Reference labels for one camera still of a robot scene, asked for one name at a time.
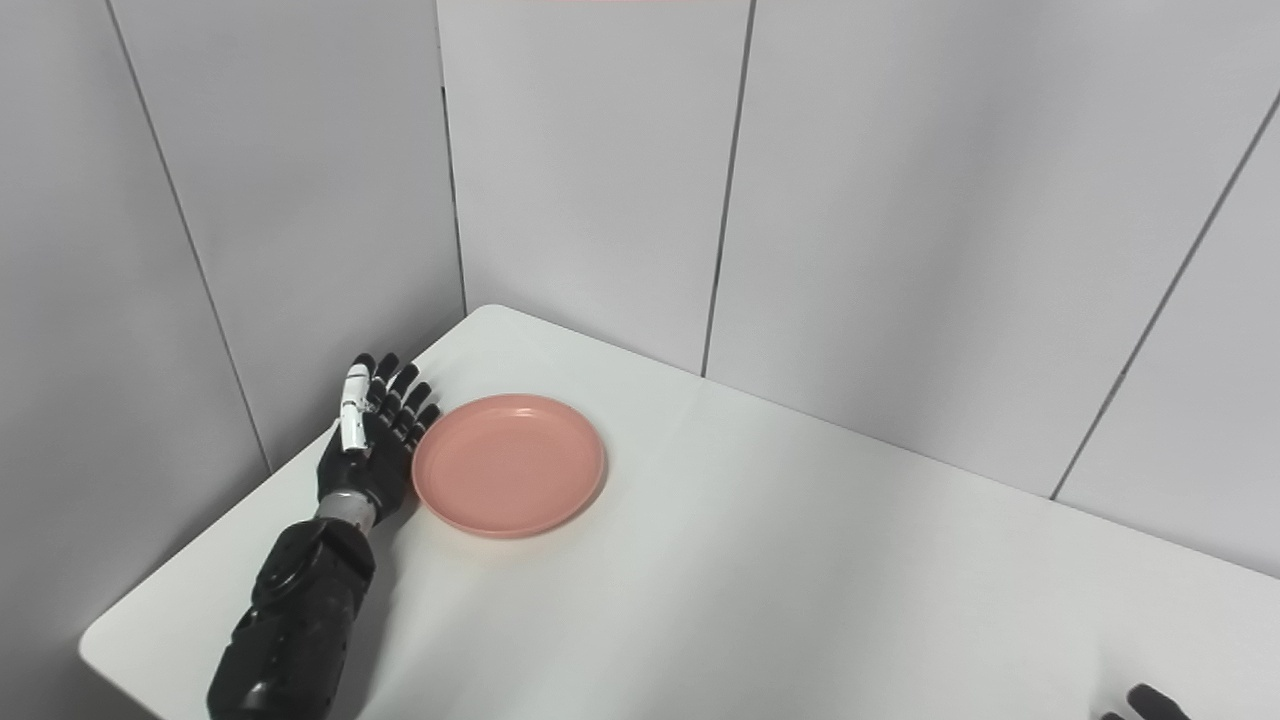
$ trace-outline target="white table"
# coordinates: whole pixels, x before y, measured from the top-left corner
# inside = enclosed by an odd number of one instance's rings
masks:
[[[422,509],[378,528],[335,720],[1087,720],[1135,682],[1196,720],[1280,712],[1275,579],[504,307],[417,363],[445,410],[573,405],[608,479],[531,539]],[[315,509],[321,446],[93,623],[84,660],[204,717],[259,564]]]

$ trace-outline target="pink plate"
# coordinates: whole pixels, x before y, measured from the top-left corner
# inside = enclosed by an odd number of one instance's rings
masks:
[[[440,418],[413,455],[413,488],[444,521],[480,536],[549,530],[595,497],[604,443],[577,410],[495,395]]]

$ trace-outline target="gray wall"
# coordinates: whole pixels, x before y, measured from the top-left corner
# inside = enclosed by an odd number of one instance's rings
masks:
[[[118,8],[159,147],[108,5],[0,5],[6,717],[141,717],[84,626],[329,421],[360,348],[462,316],[430,6],[160,5]]]
[[[1277,32],[1271,0],[760,0],[707,377],[1052,495]]]
[[[1059,498],[1280,577],[1277,309],[1272,118]]]
[[[748,0],[440,0],[467,301],[696,373]]]

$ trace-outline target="robotic arm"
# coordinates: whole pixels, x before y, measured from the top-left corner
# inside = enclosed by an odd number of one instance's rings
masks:
[[[339,427],[316,468],[315,518],[285,528],[209,687],[212,720],[323,720],[351,626],[374,579],[366,536],[399,509],[413,450],[440,415],[417,368],[361,355],[347,373]]]
[[[1126,700],[1142,720],[1190,720],[1176,702],[1147,684],[1134,685]],[[1102,720],[1124,720],[1124,717],[1107,712]]]

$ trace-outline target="black forearm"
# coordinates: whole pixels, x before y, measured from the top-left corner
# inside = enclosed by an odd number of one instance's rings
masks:
[[[210,716],[323,719],[372,577],[369,541],[355,525],[316,518],[280,533],[209,688]]]

